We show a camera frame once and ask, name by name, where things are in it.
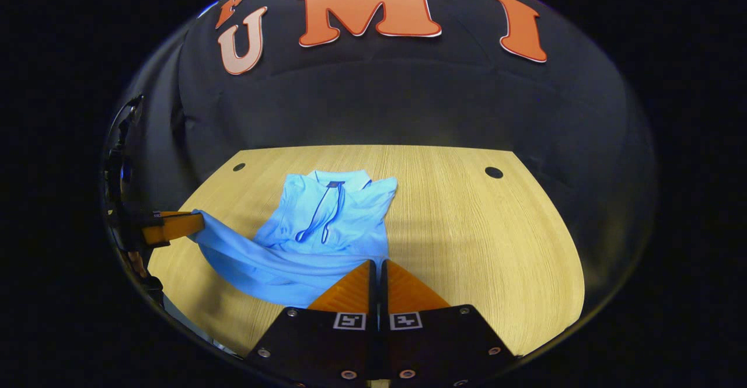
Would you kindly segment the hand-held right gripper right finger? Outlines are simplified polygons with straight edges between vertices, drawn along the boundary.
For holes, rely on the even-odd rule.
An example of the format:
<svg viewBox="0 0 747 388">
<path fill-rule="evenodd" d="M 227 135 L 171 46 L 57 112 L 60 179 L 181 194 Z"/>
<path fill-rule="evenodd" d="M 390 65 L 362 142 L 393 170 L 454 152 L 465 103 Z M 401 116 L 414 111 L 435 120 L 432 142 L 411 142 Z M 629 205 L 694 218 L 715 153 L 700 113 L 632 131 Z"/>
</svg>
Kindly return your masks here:
<svg viewBox="0 0 747 388">
<path fill-rule="evenodd" d="M 479 386 L 518 363 L 474 305 L 455 305 L 392 260 L 381 271 L 382 370 L 392 386 Z"/>
</svg>

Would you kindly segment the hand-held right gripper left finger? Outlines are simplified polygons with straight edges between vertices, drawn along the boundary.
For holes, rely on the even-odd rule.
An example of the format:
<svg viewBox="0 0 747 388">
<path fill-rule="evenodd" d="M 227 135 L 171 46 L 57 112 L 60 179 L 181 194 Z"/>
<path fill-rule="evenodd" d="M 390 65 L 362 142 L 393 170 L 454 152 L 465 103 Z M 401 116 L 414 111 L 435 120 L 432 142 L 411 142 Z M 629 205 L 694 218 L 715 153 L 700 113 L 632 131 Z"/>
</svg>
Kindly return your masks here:
<svg viewBox="0 0 747 388">
<path fill-rule="evenodd" d="M 365 386 L 378 329 L 376 276 L 365 261 L 307 308 L 283 308 L 245 361 L 282 386 Z"/>
</svg>

